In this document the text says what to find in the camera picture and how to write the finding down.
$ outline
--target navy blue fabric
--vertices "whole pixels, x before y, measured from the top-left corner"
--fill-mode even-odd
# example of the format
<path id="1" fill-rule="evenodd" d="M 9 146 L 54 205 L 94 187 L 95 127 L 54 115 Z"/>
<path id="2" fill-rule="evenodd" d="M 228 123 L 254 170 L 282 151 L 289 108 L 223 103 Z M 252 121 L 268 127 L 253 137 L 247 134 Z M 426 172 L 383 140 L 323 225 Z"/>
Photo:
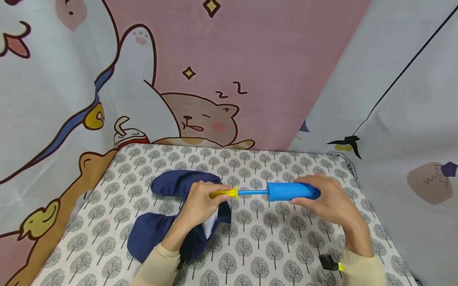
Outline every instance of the navy blue fabric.
<path id="1" fill-rule="evenodd" d="M 192 183 L 198 181 L 221 183 L 218 176 L 210 173 L 187 170 L 168 171 L 153 180 L 151 191 L 160 195 L 184 197 L 186 200 Z M 127 241 L 127 249 L 131 255 L 143 263 L 153 248 L 163 240 L 177 216 L 164 216 L 154 213 L 139 216 Z M 213 225 L 212 235 L 209 239 L 222 222 L 231 222 L 231 211 L 227 202 L 219 205 L 218 218 Z M 191 262 L 203 253 L 206 245 L 205 232 L 202 225 L 198 225 L 188 233 L 181 245 L 181 259 Z"/>

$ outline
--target cartoon tongue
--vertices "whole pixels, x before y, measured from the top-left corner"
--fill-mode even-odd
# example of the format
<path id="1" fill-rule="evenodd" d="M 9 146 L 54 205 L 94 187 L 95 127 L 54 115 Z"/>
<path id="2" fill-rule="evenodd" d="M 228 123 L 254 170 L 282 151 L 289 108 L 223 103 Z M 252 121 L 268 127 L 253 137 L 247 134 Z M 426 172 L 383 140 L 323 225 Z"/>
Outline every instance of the cartoon tongue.
<path id="1" fill-rule="evenodd" d="M 22 41 L 22 39 L 11 37 L 9 35 L 5 35 L 5 39 L 6 46 L 11 52 L 23 58 L 30 57 L 30 52 L 27 48 L 27 45 Z"/>
<path id="2" fill-rule="evenodd" d="M 202 131 L 203 131 L 203 127 L 201 127 L 201 126 L 197 126 L 197 125 L 188 125 L 188 127 L 194 129 L 195 131 L 199 131 L 199 132 L 202 132 Z"/>

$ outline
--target cartoon print backdrop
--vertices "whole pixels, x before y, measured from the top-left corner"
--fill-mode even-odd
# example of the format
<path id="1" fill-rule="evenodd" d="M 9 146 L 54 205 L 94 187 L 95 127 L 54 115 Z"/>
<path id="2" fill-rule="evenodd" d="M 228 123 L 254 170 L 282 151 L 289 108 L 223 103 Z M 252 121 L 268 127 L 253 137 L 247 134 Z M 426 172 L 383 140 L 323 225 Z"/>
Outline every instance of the cartoon print backdrop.
<path id="1" fill-rule="evenodd" d="M 0 285 L 30 285 L 124 146 L 286 150 L 368 5 L 0 0 Z"/>

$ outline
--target gray tree print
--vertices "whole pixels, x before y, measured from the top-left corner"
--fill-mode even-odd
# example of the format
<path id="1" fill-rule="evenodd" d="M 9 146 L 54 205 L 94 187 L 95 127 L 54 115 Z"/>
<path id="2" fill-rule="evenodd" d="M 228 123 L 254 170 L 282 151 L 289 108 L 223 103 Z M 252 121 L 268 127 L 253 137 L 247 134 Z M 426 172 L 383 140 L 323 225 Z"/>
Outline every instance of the gray tree print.
<path id="1" fill-rule="evenodd" d="M 404 286 L 404 283 L 391 273 L 385 273 L 385 278 L 387 280 L 387 286 Z"/>
<path id="2" fill-rule="evenodd" d="M 285 169 L 288 169 L 289 164 L 291 164 L 291 158 L 288 155 L 281 155 L 278 160 L 280 164 L 285 165 Z"/>
<path id="3" fill-rule="evenodd" d="M 95 237 L 92 241 L 94 244 L 98 237 L 102 237 L 110 231 L 110 222 L 108 220 L 99 221 L 92 229 L 92 235 Z"/>
<path id="4" fill-rule="evenodd" d="M 245 257 L 253 253 L 253 247 L 248 239 L 242 237 L 235 244 L 235 252 L 242 257 L 242 266 L 245 265 Z"/>
<path id="5" fill-rule="evenodd" d="M 319 166 L 313 167 L 312 172 L 313 172 L 314 175 L 316 175 L 316 174 L 326 175 L 326 172 L 323 170 L 323 168 L 321 168 Z"/>
<path id="6" fill-rule="evenodd" d="M 310 161 L 309 158 L 304 157 L 304 156 L 300 158 L 299 163 L 300 163 L 302 166 L 304 166 L 304 167 L 307 169 L 307 171 L 309 170 L 309 167 L 312 165 L 312 161 Z"/>
<path id="7" fill-rule="evenodd" d="M 329 162 L 328 160 L 326 159 L 321 159 L 320 161 L 320 164 L 325 167 L 327 169 L 328 172 L 330 172 L 329 168 L 332 168 L 333 165 L 331 164 L 331 162 Z"/>
<path id="8" fill-rule="evenodd" d="M 264 167 L 267 167 L 267 163 L 270 162 L 270 156 L 267 155 L 267 154 L 261 154 L 261 155 L 259 156 L 259 161 L 260 161 L 261 163 L 264 163 Z"/>
<path id="9" fill-rule="evenodd" d="M 119 183 L 117 182 L 113 182 L 111 184 L 109 184 L 106 188 L 105 188 L 105 193 L 107 194 L 107 196 L 105 197 L 105 200 L 108 199 L 108 197 L 111 195 L 111 194 L 115 194 L 116 192 L 119 191 L 119 188 L 120 188 L 120 185 Z"/>
<path id="10" fill-rule="evenodd" d="M 141 168 L 140 171 L 138 172 L 138 174 L 141 176 L 140 181 L 143 181 L 143 178 L 145 176 L 149 176 L 152 171 L 153 169 L 151 169 L 150 166 L 144 166 L 143 168 Z"/>
<path id="11" fill-rule="evenodd" d="M 140 198 L 134 203 L 134 210 L 137 211 L 135 217 L 137 217 L 140 211 L 146 211 L 149 207 L 149 200 L 147 198 Z"/>
<path id="12" fill-rule="evenodd" d="M 299 232 L 299 237 L 302 238 L 301 232 L 303 232 L 307 228 L 307 225 L 300 216 L 293 216 L 291 218 L 291 228 Z"/>
<path id="13" fill-rule="evenodd" d="M 248 188 L 246 187 L 239 188 L 239 191 L 246 191 L 246 190 L 248 190 Z M 250 194 L 241 194 L 239 197 L 243 199 L 243 204 L 245 204 L 245 199 L 251 198 L 251 195 Z"/>
<path id="14" fill-rule="evenodd" d="M 61 286 L 64 283 L 65 272 L 62 269 L 56 269 L 46 275 L 40 286 Z"/>
<path id="15" fill-rule="evenodd" d="M 200 151 L 201 156 L 203 156 L 203 160 L 205 161 L 205 157 L 210 156 L 212 152 L 208 148 L 203 148 Z"/>
<path id="16" fill-rule="evenodd" d="M 299 262 L 305 264 L 307 273 L 310 274 L 309 265 L 312 265 L 313 261 L 315 261 L 315 257 L 313 256 L 312 251 L 305 245 L 301 244 L 296 249 L 296 258 Z"/>
<path id="17" fill-rule="evenodd" d="M 275 206 L 275 211 L 283 217 L 283 222 L 286 222 L 285 216 L 288 216 L 291 213 L 289 206 L 284 202 L 278 202 Z"/>
<path id="18" fill-rule="evenodd" d="M 209 165 L 212 165 L 212 170 L 215 166 L 219 165 L 219 159 L 216 158 L 216 157 L 211 157 L 209 160 L 208 160 L 208 164 Z"/>
<path id="19" fill-rule="evenodd" d="M 151 192 L 151 198 L 154 200 L 153 206 L 156 206 L 156 202 L 165 199 L 165 196 Z"/>
<path id="20" fill-rule="evenodd" d="M 318 278 L 318 281 L 326 286 L 336 286 L 337 281 L 336 277 L 334 277 L 334 274 L 332 271 L 325 270 L 321 265 L 319 265 L 316 269 L 316 277 Z"/>
<path id="21" fill-rule="evenodd" d="M 137 170 L 139 166 L 145 165 L 145 163 L 146 163 L 145 157 L 138 157 L 137 159 L 135 159 L 134 161 L 135 170 Z"/>
<path id="22" fill-rule="evenodd" d="M 300 267 L 292 260 L 286 261 L 283 266 L 283 276 L 285 276 L 286 280 L 289 282 L 293 282 L 293 286 L 295 286 L 297 282 L 300 282 L 304 277 Z"/>
<path id="23" fill-rule="evenodd" d="M 269 154 L 273 156 L 273 159 L 275 160 L 275 156 L 280 154 L 278 151 L 269 151 Z"/>
<path id="24" fill-rule="evenodd" d="M 382 256 L 385 256 L 387 254 L 387 249 L 381 244 L 378 240 L 372 239 L 372 250 L 374 251 L 375 254 L 380 257 L 380 261 L 385 265 L 385 262 L 382 259 Z"/>
<path id="25" fill-rule="evenodd" d="M 302 175 L 304 173 L 304 169 L 302 169 L 302 167 L 299 165 L 293 165 L 291 167 L 291 172 L 293 172 L 293 174 L 296 174 L 299 178 L 299 175 Z"/>
<path id="26" fill-rule="evenodd" d="M 266 181 L 266 186 L 267 186 L 267 181 L 273 179 L 272 173 L 269 172 L 268 170 L 262 171 L 261 172 L 261 179 Z"/>
<path id="27" fill-rule="evenodd" d="M 124 154 L 116 154 L 115 157 L 113 158 L 113 162 L 116 164 L 113 167 L 116 167 L 118 164 L 124 163 L 126 160 L 126 156 Z"/>
<path id="28" fill-rule="evenodd" d="M 263 221 L 264 224 L 270 228 L 270 233 L 273 235 L 273 229 L 279 225 L 277 216 L 268 212 L 264 215 Z"/>
<path id="29" fill-rule="evenodd" d="M 321 235 L 317 232 L 311 231 L 309 232 L 307 239 L 309 241 L 309 244 L 318 250 L 318 255 L 321 255 L 320 249 L 324 248 L 324 246 L 326 245 L 326 242 L 324 242 L 324 239 L 321 237 Z"/>
<path id="30" fill-rule="evenodd" d="M 111 170 L 107 170 L 105 171 L 104 175 L 100 179 L 102 181 L 100 185 L 103 185 L 105 182 L 113 181 L 114 178 L 115 178 L 115 173 Z"/>
<path id="31" fill-rule="evenodd" d="M 86 243 L 87 243 L 87 235 L 83 232 L 72 237 L 67 244 L 67 251 L 70 251 L 70 253 L 68 254 L 67 259 L 65 259 L 65 261 L 67 261 L 70 258 L 72 253 L 83 249 Z"/>
<path id="32" fill-rule="evenodd" d="M 43 268 L 50 268 L 56 265 L 59 262 L 61 255 L 62 252 L 60 251 L 60 248 L 56 247 L 54 251 L 51 253 L 51 255 L 48 257 L 48 260 L 44 264 Z"/>
<path id="33" fill-rule="evenodd" d="M 320 219 L 318 221 L 318 229 L 322 233 L 325 233 L 329 241 L 331 241 L 331 237 L 329 235 L 334 233 L 334 226 L 332 223 L 329 223 L 327 221 L 324 221 L 323 219 Z"/>
<path id="34" fill-rule="evenodd" d="M 336 175 L 337 178 L 341 178 L 344 183 L 345 183 L 345 179 L 348 178 L 348 174 L 341 169 L 335 169 L 334 174 Z"/>
<path id="35" fill-rule="evenodd" d="M 296 242 L 296 236 L 294 236 L 294 233 L 287 228 L 282 228 L 278 236 L 280 237 L 281 243 L 286 244 L 286 248 L 289 253 L 289 246 Z"/>
<path id="36" fill-rule="evenodd" d="M 258 242 L 258 249 L 259 249 L 259 242 L 264 241 L 267 238 L 266 231 L 260 225 L 255 225 L 251 228 L 250 231 L 251 238 Z"/>
<path id="37" fill-rule="evenodd" d="M 148 153 L 148 158 L 150 159 L 149 162 L 151 163 L 154 159 L 157 159 L 161 156 L 159 151 L 154 150 Z"/>
<path id="38" fill-rule="evenodd" d="M 246 178 L 251 177 L 251 172 L 250 172 L 250 170 L 248 170 L 247 168 L 241 168 L 241 169 L 239 170 L 239 176 L 240 176 L 241 178 L 243 178 L 243 182 L 245 183 Z"/>
<path id="39" fill-rule="evenodd" d="M 232 171 L 235 172 L 235 168 L 240 167 L 240 161 L 237 159 L 231 159 L 229 161 L 229 167 L 231 167 Z"/>
<path id="40" fill-rule="evenodd" d="M 98 220 L 99 218 L 102 218 L 105 214 L 105 206 L 103 205 L 98 205 L 92 210 L 89 211 L 87 214 L 87 218 L 90 219 L 89 224 L 87 226 L 90 226 L 93 220 Z"/>
<path id="41" fill-rule="evenodd" d="M 393 267 L 393 270 L 401 275 L 402 277 L 405 277 L 407 279 L 407 282 L 409 282 L 409 285 L 412 286 L 412 283 L 409 280 L 409 277 L 412 277 L 412 274 L 410 271 L 407 269 L 407 267 L 404 264 L 404 261 L 402 258 L 399 256 L 393 255 L 391 257 L 391 266 Z"/>
<path id="42" fill-rule="evenodd" d="M 219 259 L 219 271 L 226 275 L 226 282 L 228 283 L 228 274 L 233 274 L 237 270 L 237 261 L 235 260 L 234 256 L 230 253 L 225 253 Z"/>
<path id="43" fill-rule="evenodd" d="M 131 165 L 129 163 L 122 165 L 121 167 L 118 168 L 118 173 L 119 173 L 118 178 L 121 178 L 122 174 L 126 174 L 130 171 L 131 171 Z"/>
<path id="44" fill-rule="evenodd" d="M 127 195 L 131 198 L 129 200 L 129 203 L 132 202 L 132 199 L 135 197 L 140 196 L 143 193 L 143 188 L 140 185 L 135 185 L 133 187 L 129 188 L 129 191 L 127 192 Z"/>
<path id="45" fill-rule="evenodd" d="M 233 222 L 225 223 L 222 229 L 223 235 L 228 238 L 228 246 L 230 245 L 231 237 L 234 238 L 239 234 L 239 230 L 237 229 L 237 225 Z"/>
<path id="46" fill-rule="evenodd" d="M 212 252 L 212 259 L 210 260 L 213 262 L 213 253 L 220 252 L 223 249 L 223 241 L 218 235 L 214 235 L 207 243 L 207 251 Z"/>
<path id="47" fill-rule="evenodd" d="M 133 223 L 129 223 L 128 225 L 122 228 L 121 233 L 119 234 L 119 238 L 122 240 L 121 249 L 124 247 L 125 241 L 129 238 L 133 226 Z"/>
<path id="48" fill-rule="evenodd" d="M 124 201 L 125 199 L 123 195 L 119 194 L 114 196 L 108 203 L 108 206 L 111 207 L 110 214 L 113 212 L 115 208 L 119 208 L 120 206 L 122 206 L 124 204 Z"/>
<path id="49" fill-rule="evenodd" d="M 200 279 L 199 286 L 219 286 L 219 279 L 215 271 L 208 269 Z"/>
<path id="50" fill-rule="evenodd" d="M 282 176 L 282 179 L 283 181 L 287 182 L 287 183 L 291 183 L 294 181 L 294 176 L 288 172 L 284 172 L 283 173 L 283 176 Z"/>
<path id="51" fill-rule="evenodd" d="M 258 161 L 251 161 L 250 169 L 255 171 L 255 175 L 256 175 L 256 171 L 259 171 L 261 169 L 261 164 Z"/>
<path id="52" fill-rule="evenodd" d="M 161 150 L 162 150 L 162 152 L 164 152 L 164 156 L 165 156 L 165 154 L 166 154 L 167 152 L 171 152 L 171 151 L 173 150 L 173 147 L 170 146 L 170 145 L 164 145 L 164 146 L 162 146 L 162 149 L 161 149 Z"/>
<path id="53" fill-rule="evenodd" d="M 261 286 L 261 278 L 267 278 L 269 276 L 269 266 L 267 262 L 261 257 L 255 257 L 251 262 L 251 274 L 259 280 L 259 286 Z"/>
<path id="54" fill-rule="evenodd" d="M 282 172 L 282 171 L 283 171 L 283 167 L 282 167 L 282 165 L 280 165 L 280 164 L 274 162 L 274 163 L 272 163 L 272 164 L 270 165 L 270 170 L 271 170 L 272 172 L 275 172 L 275 174 L 276 174 L 277 177 L 278 177 L 278 172 Z"/>
<path id="55" fill-rule="evenodd" d="M 197 256 L 196 259 L 194 259 L 193 261 L 191 261 L 191 263 L 189 263 L 189 268 L 192 269 L 192 280 L 194 280 L 194 274 L 196 272 L 196 269 L 200 270 L 204 267 L 204 265 L 205 265 L 205 256 L 203 254 Z"/>
<path id="56" fill-rule="evenodd" d="M 167 200 L 161 203 L 161 205 L 159 206 L 159 213 L 161 215 L 168 216 L 173 212 L 173 209 L 174 209 L 173 203 Z"/>
<path id="57" fill-rule="evenodd" d="M 361 207 L 365 211 L 370 211 L 372 213 L 372 216 L 375 218 L 374 210 L 372 209 L 372 206 L 369 204 L 369 201 L 366 199 L 361 200 Z"/>
<path id="58" fill-rule="evenodd" d="M 98 246 L 97 246 L 97 255 L 100 256 L 100 258 L 97 261 L 98 265 L 100 263 L 100 260 L 102 260 L 103 256 L 108 256 L 112 254 L 114 251 L 114 248 L 116 247 L 116 241 L 113 237 L 108 237 L 104 239 Z"/>
<path id="59" fill-rule="evenodd" d="M 266 256 L 273 260 L 273 267 L 277 270 L 277 261 L 283 258 L 283 250 L 277 243 L 270 241 L 266 246 Z"/>
<path id="60" fill-rule="evenodd" d="M 131 210 L 129 210 L 128 208 L 124 208 L 118 211 L 118 213 L 114 216 L 114 221 L 116 222 L 116 227 L 114 228 L 114 230 L 118 229 L 118 226 L 120 223 L 125 223 L 130 218 L 131 218 Z"/>
<path id="61" fill-rule="evenodd" d="M 180 162 L 176 163 L 176 165 L 175 165 L 175 170 L 186 170 L 187 168 L 188 168 L 188 164 L 186 164 L 183 161 L 180 161 Z"/>
<path id="62" fill-rule="evenodd" d="M 243 164 L 246 165 L 246 161 L 250 160 L 251 156 L 247 152 L 241 152 L 239 158 L 243 161 Z"/>
<path id="63" fill-rule="evenodd" d="M 93 204 L 98 203 L 100 201 L 101 196 L 102 195 L 100 194 L 99 191 L 97 191 L 97 190 L 92 191 L 91 195 L 86 200 L 86 204 L 84 205 L 83 210 L 86 209 L 88 204 L 92 204 L 93 205 Z"/>
<path id="64" fill-rule="evenodd" d="M 258 213 L 264 211 L 264 204 L 260 200 L 254 199 L 250 203 L 250 209 L 256 213 L 256 219 L 258 219 Z"/>
<path id="65" fill-rule="evenodd" d="M 223 159 L 223 163 L 225 163 L 226 159 L 231 157 L 231 154 L 227 150 L 221 150 L 221 152 L 219 153 L 219 156 Z"/>
<path id="66" fill-rule="evenodd" d="M 259 189 L 262 189 L 263 185 L 262 185 L 262 182 L 259 179 L 253 178 L 250 181 L 250 187 L 252 189 L 259 190 Z"/>
<path id="67" fill-rule="evenodd" d="M 230 176 L 227 180 L 227 185 L 232 186 L 232 188 L 235 188 L 238 184 L 240 184 L 240 180 L 236 176 Z"/>
<path id="68" fill-rule="evenodd" d="M 199 161 L 200 161 L 200 158 L 197 155 L 191 155 L 188 158 L 188 162 L 191 163 L 191 168 L 192 166 L 194 166 L 195 163 L 198 163 Z"/>
<path id="69" fill-rule="evenodd" d="M 316 160 L 320 157 L 320 155 L 315 154 L 315 153 L 307 153 L 307 156 L 315 160 L 315 163 L 316 163 Z"/>
<path id="70" fill-rule="evenodd" d="M 97 285 L 97 278 L 95 277 L 94 274 L 88 274 L 84 276 L 83 279 L 81 279 L 76 286 L 96 286 Z"/>
<path id="71" fill-rule="evenodd" d="M 221 181 L 223 180 L 224 176 L 229 175 L 229 169 L 226 166 L 220 166 L 216 173 L 221 176 Z"/>
<path id="72" fill-rule="evenodd" d="M 102 277 L 105 278 L 104 286 L 108 279 L 113 279 L 119 275 L 122 269 L 122 260 L 119 256 L 114 256 L 105 263 L 102 268 Z"/>
<path id="73" fill-rule="evenodd" d="M 92 262 L 92 256 L 89 252 L 83 252 L 78 255 L 75 260 L 70 265 L 70 273 L 73 273 L 73 276 L 70 278 L 70 282 L 73 280 L 76 274 L 81 274 L 86 271 Z"/>
<path id="74" fill-rule="evenodd" d="M 156 172 L 159 171 L 159 169 L 164 168 L 165 166 L 167 166 L 167 162 L 164 159 L 159 159 L 156 162 L 154 162 L 154 167 L 156 168 Z"/>
<path id="75" fill-rule="evenodd" d="M 235 279 L 234 286 L 253 286 L 253 283 L 245 274 L 239 274 Z"/>
<path id="76" fill-rule="evenodd" d="M 208 172 L 208 167 L 205 164 L 202 163 L 202 164 L 197 165 L 196 171 Z"/>
<path id="77" fill-rule="evenodd" d="M 237 221 L 243 225 L 243 231 L 245 231 L 245 225 L 248 225 L 252 221 L 251 213 L 247 210 L 241 210 L 237 214 Z"/>
<path id="78" fill-rule="evenodd" d="M 311 209 L 309 208 L 306 208 L 306 207 L 301 207 L 300 208 L 300 212 L 303 216 L 305 216 L 306 218 L 309 219 L 310 221 L 310 224 L 313 225 L 312 223 L 312 218 L 316 218 L 316 213 L 314 211 L 312 211 Z"/>
<path id="79" fill-rule="evenodd" d="M 80 215 L 75 216 L 70 226 L 68 227 L 67 231 L 65 232 L 64 237 L 67 236 L 69 232 L 78 231 L 83 226 L 83 223 L 84 223 L 84 220 L 82 216 Z"/>
<path id="80" fill-rule="evenodd" d="M 124 189 L 126 189 L 127 185 L 133 184 L 137 181 L 137 176 L 135 174 L 127 175 L 123 180 L 122 183 L 124 184 Z"/>

